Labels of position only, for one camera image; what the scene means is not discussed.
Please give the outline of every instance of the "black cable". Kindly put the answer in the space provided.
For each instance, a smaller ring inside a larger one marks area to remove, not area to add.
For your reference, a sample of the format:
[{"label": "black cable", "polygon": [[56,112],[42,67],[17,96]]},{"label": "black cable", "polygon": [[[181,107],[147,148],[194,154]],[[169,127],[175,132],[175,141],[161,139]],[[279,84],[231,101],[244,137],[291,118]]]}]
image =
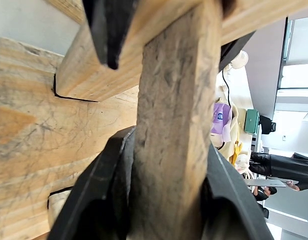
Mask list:
[{"label": "black cable", "polygon": [[229,85],[228,85],[228,83],[226,82],[226,80],[224,78],[224,69],[222,70],[222,77],[223,77],[223,80],[224,80],[224,82],[225,82],[225,84],[227,86],[227,89],[228,89],[227,101],[228,101],[229,107],[231,108],[232,106],[231,106],[231,103],[230,103],[230,88],[229,88]]}]

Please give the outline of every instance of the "yellow object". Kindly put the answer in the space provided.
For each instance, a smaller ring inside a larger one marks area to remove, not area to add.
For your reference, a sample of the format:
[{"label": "yellow object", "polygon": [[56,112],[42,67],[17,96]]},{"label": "yellow object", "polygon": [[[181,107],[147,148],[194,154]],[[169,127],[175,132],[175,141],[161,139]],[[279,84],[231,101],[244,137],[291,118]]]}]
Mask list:
[{"label": "yellow object", "polygon": [[234,154],[232,157],[229,158],[229,162],[234,166],[235,165],[235,162],[236,162],[236,159],[238,158],[239,154],[241,153],[242,151],[242,147],[243,147],[243,144],[240,143],[240,130],[237,131],[237,140],[234,144]]}]

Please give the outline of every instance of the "wooden post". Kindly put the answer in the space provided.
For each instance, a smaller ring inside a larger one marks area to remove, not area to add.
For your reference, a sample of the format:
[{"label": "wooden post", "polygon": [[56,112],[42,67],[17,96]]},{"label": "wooden post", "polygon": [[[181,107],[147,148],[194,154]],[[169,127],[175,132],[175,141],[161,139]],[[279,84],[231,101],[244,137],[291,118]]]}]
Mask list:
[{"label": "wooden post", "polygon": [[222,7],[204,0],[144,48],[131,239],[198,240],[220,61]]}]

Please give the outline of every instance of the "black jacket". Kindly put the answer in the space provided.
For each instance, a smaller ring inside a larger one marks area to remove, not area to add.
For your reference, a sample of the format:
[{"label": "black jacket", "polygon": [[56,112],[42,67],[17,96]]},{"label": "black jacket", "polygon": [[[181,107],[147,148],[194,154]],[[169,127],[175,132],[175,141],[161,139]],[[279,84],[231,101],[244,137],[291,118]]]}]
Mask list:
[{"label": "black jacket", "polygon": [[308,189],[308,157],[294,153],[292,157],[268,155],[272,177],[298,181],[299,190]]}]

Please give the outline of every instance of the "plywood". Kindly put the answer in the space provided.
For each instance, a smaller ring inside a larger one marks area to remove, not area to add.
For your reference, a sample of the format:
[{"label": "plywood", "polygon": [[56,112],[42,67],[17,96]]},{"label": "plywood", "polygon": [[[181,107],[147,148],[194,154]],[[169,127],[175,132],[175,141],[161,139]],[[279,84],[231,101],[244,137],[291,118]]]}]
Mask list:
[{"label": "plywood", "polygon": [[144,48],[130,239],[201,239],[221,22],[221,5],[205,0]]},{"label": "plywood", "polygon": [[102,103],[55,97],[62,59],[0,38],[0,239],[48,232],[49,194],[72,186],[111,135],[136,124],[137,87]]},{"label": "plywood", "polygon": [[[142,71],[143,46],[201,1],[140,0],[117,71],[99,65],[88,25],[82,22],[80,31],[57,71],[58,94],[103,101],[136,86]],[[229,11],[222,22],[222,44],[308,7],[308,0],[236,0],[234,6],[234,11]],[[77,12],[83,10],[77,4],[70,8],[76,8]]]}]

